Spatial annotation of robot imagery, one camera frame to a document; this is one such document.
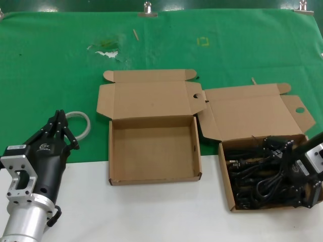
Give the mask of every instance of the cardboard box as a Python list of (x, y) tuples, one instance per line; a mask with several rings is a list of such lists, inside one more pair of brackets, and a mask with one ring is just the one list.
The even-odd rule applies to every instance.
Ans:
[(201, 179), (197, 112), (206, 108), (194, 70), (106, 71), (97, 112), (110, 117), (111, 185)]
[(256, 146), (267, 136), (284, 136), (301, 144), (315, 124), (298, 96), (283, 95), (290, 90), (287, 83), (205, 90), (209, 102), (198, 119), (204, 137), (221, 141), (219, 160), (230, 211), (241, 210), (236, 209), (224, 150)]

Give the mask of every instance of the green cloth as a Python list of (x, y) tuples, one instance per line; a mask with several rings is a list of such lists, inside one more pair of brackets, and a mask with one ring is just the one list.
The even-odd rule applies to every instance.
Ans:
[[(317, 122), (309, 135), (323, 130), (323, 40), (312, 16), (291, 10), (14, 13), (0, 22), (0, 48), (0, 150), (64, 109), (92, 122), (68, 162), (107, 160), (109, 119), (96, 113), (106, 70), (195, 69), (204, 89), (287, 82)], [(77, 135), (85, 121), (69, 127)], [(216, 150), (201, 144), (202, 155)]]

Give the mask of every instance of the white table surface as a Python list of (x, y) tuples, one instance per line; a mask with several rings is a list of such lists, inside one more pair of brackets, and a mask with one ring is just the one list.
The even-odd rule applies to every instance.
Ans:
[[(111, 187), (107, 162), (68, 164), (57, 204), (63, 214), (42, 242), (277, 242), (322, 240), (322, 204), (229, 212), (217, 156), (202, 156), (199, 182)], [(0, 234), (11, 177), (0, 171)]]

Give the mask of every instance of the box flap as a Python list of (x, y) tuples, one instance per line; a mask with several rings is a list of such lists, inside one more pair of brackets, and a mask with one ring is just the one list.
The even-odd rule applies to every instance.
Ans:
[(97, 112), (112, 119), (193, 115), (206, 108), (194, 70), (106, 71)]
[(194, 79), (196, 77), (196, 71), (193, 69), (105, 71), (103, 76), (106, 80), (115, 83), (171, 82)]
[(314, 118), (298, 96), (288, 95), (281, 98), (303, 133), (314, 126)]
[[(303, 134), (314, 120), (297, 96), (281, 96), (290, 89), (283, 83), (205, 90), (209, 103), (198, 113), (203, 135), (226, 141)], [(305, 112), (297, 113), (296, 107)]]

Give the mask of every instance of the black cable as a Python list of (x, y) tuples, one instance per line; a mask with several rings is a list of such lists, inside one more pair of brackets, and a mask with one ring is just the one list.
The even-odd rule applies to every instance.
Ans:
[(49, 221), (47, 221), (47, 226), (48, 227), (53, 227), (54, 224), (56, 224), (57, 220), (62, 215), (61, 208), (59, 206), (57, 206), (57, 205), (55, 205), (55, 208), (57, 209), (57, 212), (56, 212), (56, 214)]
[(286, 144), (281, 139), (267, 139), (264, 147), (234, 149), (225, 152), (229, 178), (238, 209), (259, 209), (287, 204), (294, 206), (299, 194), (285, 175)]

